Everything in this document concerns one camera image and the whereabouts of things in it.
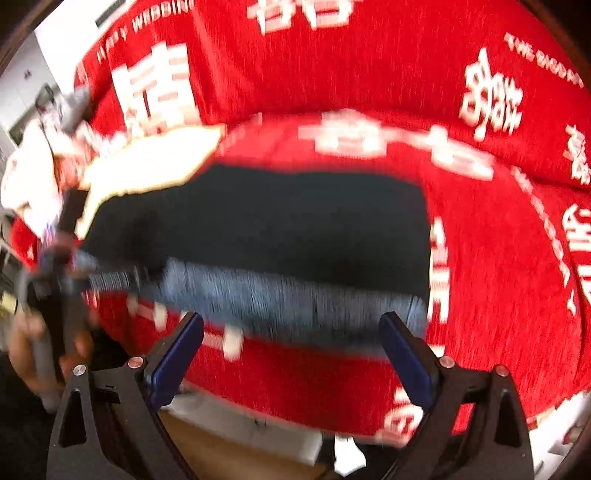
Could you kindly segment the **person's left hand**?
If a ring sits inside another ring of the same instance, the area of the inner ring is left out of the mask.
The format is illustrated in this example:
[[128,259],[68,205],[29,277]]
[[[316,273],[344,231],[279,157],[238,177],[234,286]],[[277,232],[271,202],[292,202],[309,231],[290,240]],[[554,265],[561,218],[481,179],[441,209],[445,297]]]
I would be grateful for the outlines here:
[[[25,385],[35,394],[41,395],[49,391],[64,388],[64,383],[43,380],[37,375],[33,355],[33,341],[41,338],[45,333],[43,318],[37,313],[27,313],[19,309],[13,318],[8,357],[10,363]],[[62,375],[67,379],[75,366],[89,364],[93,353],[93,340],[88,331],[81,331],[74,340],[74,353],[59,359]]]

